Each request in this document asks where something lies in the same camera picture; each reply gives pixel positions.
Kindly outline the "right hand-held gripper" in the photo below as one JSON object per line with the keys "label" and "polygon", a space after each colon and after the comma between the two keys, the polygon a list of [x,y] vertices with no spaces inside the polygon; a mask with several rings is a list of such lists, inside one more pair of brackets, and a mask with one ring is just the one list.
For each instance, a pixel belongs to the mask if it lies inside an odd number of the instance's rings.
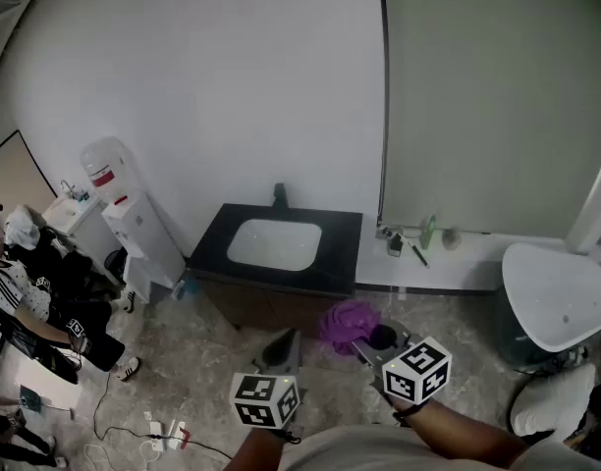
{"label": "right hand-held gripper", "polygon": [[379,337],[388,348],[376,349],[362,339],[354,340],[352,348],[375,376],[381,376],[385,394],[420,405],[448,384],[452,354],[436,339],[427,337],[404,351],[411,331],[392,319],[381,321]]}

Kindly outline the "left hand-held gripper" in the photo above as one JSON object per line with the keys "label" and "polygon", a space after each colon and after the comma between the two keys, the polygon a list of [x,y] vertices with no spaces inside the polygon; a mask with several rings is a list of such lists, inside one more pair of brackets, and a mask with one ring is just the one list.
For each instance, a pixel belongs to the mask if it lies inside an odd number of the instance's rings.
{"label": "left hand-held gripper", "polygon": [[306,389],[300,386],[301,332],[288,329],[237,369],[230,384],[230,406],[244,426],[283,430],[297,418]]}

